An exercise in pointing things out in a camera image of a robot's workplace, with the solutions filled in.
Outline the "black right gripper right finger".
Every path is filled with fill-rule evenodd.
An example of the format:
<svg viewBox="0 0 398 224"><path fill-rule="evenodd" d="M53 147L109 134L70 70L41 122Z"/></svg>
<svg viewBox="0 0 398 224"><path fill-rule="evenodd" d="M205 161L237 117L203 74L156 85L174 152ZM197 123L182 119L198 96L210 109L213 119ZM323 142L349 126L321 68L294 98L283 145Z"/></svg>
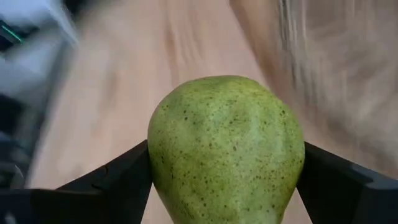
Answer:
<svg viewBox="0 0 398 224"><path fill-rule="evenodd" d="M297 189L313 224L398 224L398 180L307 142Z"/></svg>

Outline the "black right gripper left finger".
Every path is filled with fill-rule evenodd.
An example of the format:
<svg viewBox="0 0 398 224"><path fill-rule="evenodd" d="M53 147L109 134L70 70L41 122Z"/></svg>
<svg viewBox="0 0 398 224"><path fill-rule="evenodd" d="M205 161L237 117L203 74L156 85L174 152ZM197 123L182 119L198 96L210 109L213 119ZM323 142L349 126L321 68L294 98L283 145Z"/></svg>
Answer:
<svg viewBox="0 0 398 224"><path fill-rule="evenodd" d="M142 141L55 190L0 190L0 224L140 224L151 185Z"/></svg>

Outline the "green speckled pear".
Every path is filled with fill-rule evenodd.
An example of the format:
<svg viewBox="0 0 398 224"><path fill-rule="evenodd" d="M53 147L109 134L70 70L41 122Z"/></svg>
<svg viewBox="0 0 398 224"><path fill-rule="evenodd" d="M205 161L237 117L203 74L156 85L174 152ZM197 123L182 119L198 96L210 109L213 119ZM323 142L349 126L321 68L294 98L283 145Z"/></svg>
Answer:
<svg viewBox="0 0 398 224"><path fill-rule="evenodd" d="M281 224L305 161L293 112L239 76L176 87L153 112L147 142L173 224Z"/></svg>

